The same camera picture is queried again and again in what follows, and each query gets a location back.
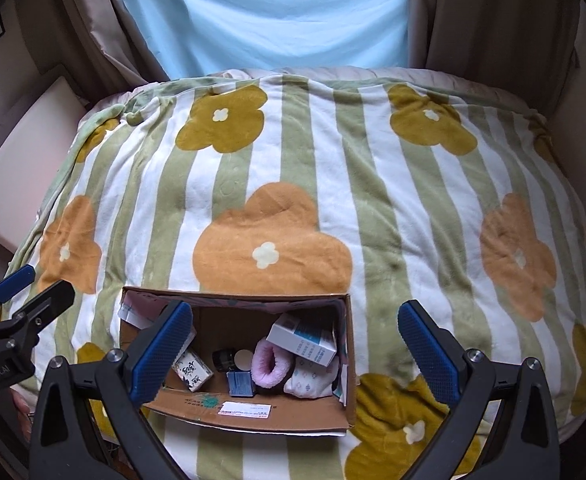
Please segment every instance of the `bed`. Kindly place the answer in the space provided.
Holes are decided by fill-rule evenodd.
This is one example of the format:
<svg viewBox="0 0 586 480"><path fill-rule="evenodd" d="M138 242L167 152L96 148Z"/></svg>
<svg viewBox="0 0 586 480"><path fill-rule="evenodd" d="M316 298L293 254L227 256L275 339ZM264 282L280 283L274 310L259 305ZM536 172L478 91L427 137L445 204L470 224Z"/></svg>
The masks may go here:
<svg viewBox="0 0 586 480"><path fill-rule="evenodd" d="M277 258L257 265L265 242ZM223 432L151 413L190 478L399 478L446 415L397 333L410 298L465 348L540 358L562 440L586 416L580 201L542 116L443 73L229 70L103 100L9 272L23 264L36 281L3 317L57 279L77 291L41 334L22 385L31 393L54 355L84 362L116 346L126 285L351 295L358 407L347 436Z"/></svg>

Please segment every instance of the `pink scrunchie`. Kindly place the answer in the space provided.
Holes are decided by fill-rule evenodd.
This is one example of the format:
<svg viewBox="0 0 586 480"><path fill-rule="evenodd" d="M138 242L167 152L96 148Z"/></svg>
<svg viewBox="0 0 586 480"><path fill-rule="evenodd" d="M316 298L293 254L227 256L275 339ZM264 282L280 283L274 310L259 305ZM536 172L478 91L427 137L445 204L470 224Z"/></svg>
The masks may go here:
<svg viewBox="0 0 586 480"><path fill-rule="evenodd" d="M251 362L253 382L262 388L273 388L287 376L293 364L293 354L266 341L263 337L255 347Z"/></svg>

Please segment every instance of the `white flower center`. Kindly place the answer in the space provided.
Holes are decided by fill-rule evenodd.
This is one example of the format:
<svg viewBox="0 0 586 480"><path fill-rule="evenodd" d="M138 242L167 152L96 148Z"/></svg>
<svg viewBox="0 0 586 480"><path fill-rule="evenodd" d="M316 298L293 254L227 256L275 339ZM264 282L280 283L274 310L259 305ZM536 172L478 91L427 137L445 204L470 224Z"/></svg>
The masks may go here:
<svg viewBox="0 0 586 480"><path fill-rule="evenodd" d="M273 242L264 242L253 250L253 259L258 269L266 269L266 267L279 260L279 253L275 250Z"/></svg>
<svg viewBox="0 0 586 480"><path fill-rule="evenodd" d="M423 420L418 420L415 424L406 424L402 428L402 431L406 433L406 442L411 445L422 440L425 428L426 424Z"/></svg>
<svg viewBox="0 0 586 480"><path fill-rule="evenodd" d="M228 108L222 108L221 110L215 110L213 112L213 120L217 123L218 121L226 121L228 118Z"/></svg>
<svg viewBox="0 0 586 480"><path fill-rule="evenodd" d="M430 119L431 121L439 121L439 115L435 110L430 110L427 108L424 110L424 115L426 115L426 118Z"/></svg>
<svg viewBox="0 0 586 480"><path fill-rule="evenodd" d="M518 250L515 251L515 254L513 254L513 258L515 258L515 263L518 264L519 268L523 269L526 265L526 256L524 256L524 251L518 248Z"/></svg>
<svg viewBox="0 0 586 480"><path fill-rule="evenodd" d="M60 248L60 261L65 262L71 257L71 251L68 250L68 242Z"/></svg>

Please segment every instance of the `open cardboard box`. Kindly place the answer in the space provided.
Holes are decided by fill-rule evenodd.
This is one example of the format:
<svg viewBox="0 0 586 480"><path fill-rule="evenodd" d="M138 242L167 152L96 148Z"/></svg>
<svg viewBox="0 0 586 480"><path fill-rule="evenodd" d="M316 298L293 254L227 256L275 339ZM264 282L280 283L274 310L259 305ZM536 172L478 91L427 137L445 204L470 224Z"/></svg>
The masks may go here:
<svg viewBox="0 0 586 480"><path fill-rule="evenodd" d="M189 303L193 309L197 335L189 348L213 370L214 376L192 393L171 370L155 400L147 404L151 410L201 426L251 433L339 435L355 423L355 367L350 362L353 326L348 295L230 296L127 287L122 291L120 308L121 347L125 349L139 332L126 320L137 325L141 318L147 323L153 321L164 305L176 299ZM212 352L223 348L253 351L279 314L292 310L293 316L310 324L335 327L340 359L340 381L335 394L320 399L298 399L284 393L230 397L226 374L215 370ZM270 410L266 418L220 415L218 412L227 401L268 405Z"/></svg>

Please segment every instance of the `blue rubber pad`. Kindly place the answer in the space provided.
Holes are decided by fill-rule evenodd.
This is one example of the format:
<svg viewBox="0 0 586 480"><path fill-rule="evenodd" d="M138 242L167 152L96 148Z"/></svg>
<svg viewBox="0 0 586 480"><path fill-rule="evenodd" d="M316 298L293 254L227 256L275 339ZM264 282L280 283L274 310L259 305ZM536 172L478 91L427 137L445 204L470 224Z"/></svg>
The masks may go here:
<svg viewBox="0 0 586 480"><path fill-rule="evenodd" d="M0 282L0 303L6 303L35 280L35 270L25 265Z"/></svg>
<svg viewBox="0 0 586 480"><path fill-rule="evenodd" d="M131 372L129 398L134 406L155 399L173 361L191 332L193 313L188 303L180 303L166 320L147 351Z"/></svg>
<svg viewBox="0 0 586 480"><path fill-rule="evenodd" d="M454 406L461 397L457 368L409 303L397 313L397 328L438 402Z"/></svg>

